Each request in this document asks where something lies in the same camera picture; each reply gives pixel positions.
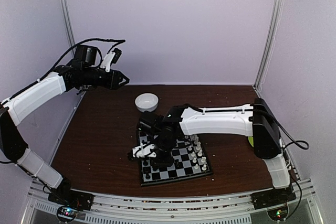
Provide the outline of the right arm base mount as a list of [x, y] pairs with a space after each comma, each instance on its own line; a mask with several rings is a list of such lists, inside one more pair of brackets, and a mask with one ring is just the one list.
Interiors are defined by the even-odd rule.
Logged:
[[285, 221], [289, 216], [288, 202], [296, 199], [292, 186], [283, 189], [269, 189], [251, 194], [254, 209], [267, 210], [268, 217], [276, 222]]

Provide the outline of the black white chessboard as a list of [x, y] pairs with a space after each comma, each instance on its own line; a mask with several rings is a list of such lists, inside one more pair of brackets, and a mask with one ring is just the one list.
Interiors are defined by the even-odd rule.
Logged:
[[[154, 144], [154, 140], [156, 140], [156, 136], [149, 136], [140, 130], [137, 131], [136, 136], [138, 146], [141, 144]], [[152, 168], [152, 158], [137, 159], [139, 160], [141, 186], [167, 184], [213, 173], [210, 161], [197, 135], [186, 135], [182, 140], [177, 140], [176, 146], [171, 151], [174, 164], [167, 168], [159, 168], [156, 171]], [[206, 157], [206, 162], [201, 162], [202, 157]], [[196, 164], [199, 165], [198, 171], [193, 169]], [[205, 171], [202, 170], [204, 164], [207, 165]]]

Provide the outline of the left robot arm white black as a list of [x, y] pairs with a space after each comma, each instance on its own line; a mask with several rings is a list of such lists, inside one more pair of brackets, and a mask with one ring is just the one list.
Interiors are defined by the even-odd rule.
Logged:
[[95, 67], [98, 51], [97, 47], [79, 45], [70, 65], [52, 68], [42, 80], [1, 104], [1, 151], [10, 162], [56, 189], [54, 194], [64, 205], [71, 205], [75, 201], [75, 192], [63, 185], [65, 178], [59, 172], [29, 148], [17, 127], [37, 108], [73, 88], [79, 90], [92, 86], [116, 90], [128, 84], [128, 77], [111, 68], [122, 51], [118, 48], [109, 50], [100, 65]]

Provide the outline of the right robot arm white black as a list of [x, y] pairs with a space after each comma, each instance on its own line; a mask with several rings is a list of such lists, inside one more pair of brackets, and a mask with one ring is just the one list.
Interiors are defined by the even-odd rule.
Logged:
[[149, 157], [155, 166], [173, 163], [171, 150], [178, 140], [198, 134], [234, 134], [253, 138], [255, 155], [262, 159], [270, 173], [272, 203], [279, 204], [289, 196], [290, 175], [286, 165], [279, 124], [263, 99], [252, 104], [225, 108], [198, 108], [190, 104], [170, 108], [166, 115], [145, 111], [138, 129], [152, 138], [140, 144], [131, 156]]

